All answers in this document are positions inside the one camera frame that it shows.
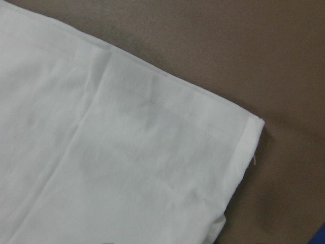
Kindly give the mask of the white printed t-shirt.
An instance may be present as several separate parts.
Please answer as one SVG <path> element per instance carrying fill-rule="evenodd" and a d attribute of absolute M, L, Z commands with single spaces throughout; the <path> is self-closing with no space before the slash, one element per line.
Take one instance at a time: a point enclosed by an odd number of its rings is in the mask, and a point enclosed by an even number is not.
<path fill-rule="evenodd" d="M 213 243 L 264 124 L 1 1 L 1 243 Z"/>

